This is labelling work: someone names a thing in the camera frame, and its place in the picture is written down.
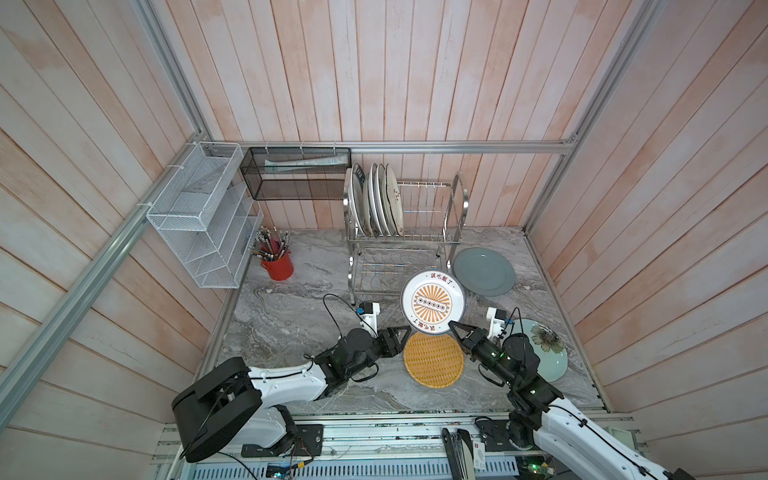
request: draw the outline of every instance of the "red bucket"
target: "red bucket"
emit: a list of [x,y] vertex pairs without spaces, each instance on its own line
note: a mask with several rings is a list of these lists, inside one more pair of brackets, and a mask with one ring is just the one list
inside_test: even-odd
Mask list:
[[268,272],[272,280],[278,282],[287,280],[293,275],[293,263],[291,263],[290,257],[288,257],[288,252],[273,262],[261,260],[261,266]]

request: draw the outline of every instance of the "gray marble surface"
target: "gray marble surface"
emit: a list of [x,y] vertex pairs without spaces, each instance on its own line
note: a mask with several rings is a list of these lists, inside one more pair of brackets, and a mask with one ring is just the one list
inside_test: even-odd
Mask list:
[[[323,307],[323,295],[348,297],[346,241],[341,230],[292,232],[291,259],[295,273],[274,282],[256,259],[243,281],[219,360],[242,356],[246,364],[264,367],[293,366],[305,362],[303,354],[317,354],[336,344],[338,331]],[[501,296],[483,297],[467,292],[462,322],[487,328],[485,311],[495,306],[507,311],[520,307],[523,318],[549,326],[568,350],[568,371],[553,383],[574,404],[602,407],[583,359],[574,347],[523,234],[508,227],[467,228],[462,245],[491,248],[509,259],[517,273],[514,288]],[[379,328],[405,325],[397,297],[379,299]],[[329,308],[344,332],[358,326],[354,314],[329,297]],[[445,389],[418,384],[406,371],[402,355],[379,360],[379,374],[367,382],[350,382],[340,393],[316,402],[292,402],[296,414],[391,411],[508,411],[507,389],[484,380],[476,362],[466,357],[462,377]]]

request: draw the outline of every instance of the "plate in dish rack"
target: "plate in dish rack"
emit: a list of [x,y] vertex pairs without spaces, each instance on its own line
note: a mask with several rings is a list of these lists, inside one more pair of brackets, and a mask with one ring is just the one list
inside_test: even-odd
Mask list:
[[409,323],[429,335],[448,332],[448,323],[464,316],[464,290],[455,278],[438,270],[426,270],[408,280],[401,301]]

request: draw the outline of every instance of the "yellow round wicker mat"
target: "yellow round wicker mat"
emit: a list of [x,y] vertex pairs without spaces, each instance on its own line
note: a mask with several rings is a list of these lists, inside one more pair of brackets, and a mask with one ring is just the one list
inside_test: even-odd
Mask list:
[[450,335],[417,332],[406,343],[402,357],[413,379],[431,389],[453,385],[464,372],[464,353]]

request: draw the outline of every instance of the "dish rack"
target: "dish rack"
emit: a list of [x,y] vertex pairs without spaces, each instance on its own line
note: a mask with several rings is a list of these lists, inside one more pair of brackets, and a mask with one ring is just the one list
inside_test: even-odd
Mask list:
[[242,160],[238,144],[198,143],[147,213],[200,287],[240,286],[264,217],[245,183],[230,186]]
[[344,219],[349,250],[349,298],[399,296],[415,273],[439,269],[451,273],[469,207],[458,174],[453,182],[398,180],[404,234],[366,236],[349,210],[349,179],[344,183]]

